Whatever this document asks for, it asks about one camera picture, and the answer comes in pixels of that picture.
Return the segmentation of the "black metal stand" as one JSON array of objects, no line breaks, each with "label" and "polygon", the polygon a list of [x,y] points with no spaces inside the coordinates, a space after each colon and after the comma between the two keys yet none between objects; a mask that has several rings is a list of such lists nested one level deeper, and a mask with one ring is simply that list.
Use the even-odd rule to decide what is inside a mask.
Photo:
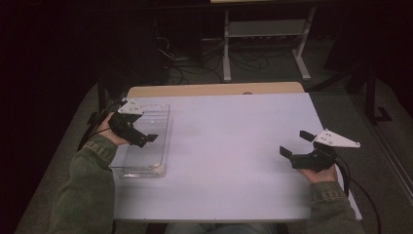
[{"label": "black metal stand", "polygon": [[325,88],[349,77],[345,90],[348,94],[358,95],[365,88],[364,113],[371,124],[392,121],[392,117],[384,107],[376,105],[376,83],[377,78],[373,74],[373,67],[369,62],[363,61],[339,72],[325,81],[308,88],[307,92],[320,92]]}]

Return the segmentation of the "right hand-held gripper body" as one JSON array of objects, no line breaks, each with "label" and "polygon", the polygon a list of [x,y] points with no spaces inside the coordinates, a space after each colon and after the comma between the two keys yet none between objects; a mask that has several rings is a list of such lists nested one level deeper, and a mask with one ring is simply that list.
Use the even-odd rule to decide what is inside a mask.
[{"label": "right hand-held gripper body", "polygon": [[335,164],[335,147],[360,148],[358,141],[338,135],[328,129],[323,130],[311,142],[313,150],[307,154],[292,154],[289,161],[293,169],[307,169],[320,172]]}]

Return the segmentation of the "clear plastic container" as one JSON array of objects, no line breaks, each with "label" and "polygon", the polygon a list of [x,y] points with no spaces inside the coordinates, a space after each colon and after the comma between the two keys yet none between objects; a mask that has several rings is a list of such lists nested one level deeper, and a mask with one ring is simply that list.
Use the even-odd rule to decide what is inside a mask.
[{"label": "clear plastic container", "polygon": [[166,161],[169,145],[169,106],[140,105],[144,114],[133,123],[141,133],[158,135],[153,142],[147,142],[143,147],[128,144],[121,145],[112,161],[110,168],[119,178],[150,178],[162,177],[151,172],[154,164],[163,164],[166,173]]}]

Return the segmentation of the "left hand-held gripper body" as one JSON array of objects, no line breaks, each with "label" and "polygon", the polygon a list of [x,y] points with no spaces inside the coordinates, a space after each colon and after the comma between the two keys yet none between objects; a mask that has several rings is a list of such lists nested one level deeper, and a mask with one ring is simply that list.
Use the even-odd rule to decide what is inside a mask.
[{"label": "left hand-held gripper body", "polygon": [[148,136],[137,130],[133,123],[144,114],[136,100],[124,98],[121,106],[113,113],[108,124],[111,131],[132,145],[143,147]]}]

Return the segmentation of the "person's left hand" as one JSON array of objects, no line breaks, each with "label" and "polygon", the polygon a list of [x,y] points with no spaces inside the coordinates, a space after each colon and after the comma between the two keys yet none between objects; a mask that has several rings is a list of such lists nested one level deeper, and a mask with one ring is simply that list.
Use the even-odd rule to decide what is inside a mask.
[{"label": "person's left hand", "polygon": [[102,123],[97,128],[96,132],[99,135],[106,137],[107,139],[109,139],[110,141],[112,141],[116,145],[127,144],[128,142],[125,139],[117,136],[110,129],[109,120],[111,119],[112,115],[113,115],[113,112],[110,112],[107,115],[107,117],[102,121]]}]

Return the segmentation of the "person's right hand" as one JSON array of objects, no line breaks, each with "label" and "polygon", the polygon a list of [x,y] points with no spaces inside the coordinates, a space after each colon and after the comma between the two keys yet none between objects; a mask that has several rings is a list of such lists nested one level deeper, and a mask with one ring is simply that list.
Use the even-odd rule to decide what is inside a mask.
[{"label": "person's right hand", "polygon": [[315,172],[307,169],[300,169],[299,173],[302,174],[310,183],[338,181],[338,175],[335,166],[331,166],[329,169],[320,172]]}]

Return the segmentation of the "white metal desk frame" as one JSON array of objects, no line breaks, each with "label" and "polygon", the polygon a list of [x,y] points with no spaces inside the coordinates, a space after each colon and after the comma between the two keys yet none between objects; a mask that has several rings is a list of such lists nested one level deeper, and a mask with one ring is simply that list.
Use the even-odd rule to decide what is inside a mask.
[{"label": "white metal desk frame", "polygon": [[304,81],[310,81],[311,75],[303,61],[302,54],[312,26],[316,7],[312,7],[304,19],[272,19],[229,21],[229,12],[225,12],[224,20],[224,49],[223,49],[223,75],[225,82],[231,82],[231,65],[229,58],[229,39],[242,37],[272,37],[272,36],[298,36],[300,43],[291,53]]}]

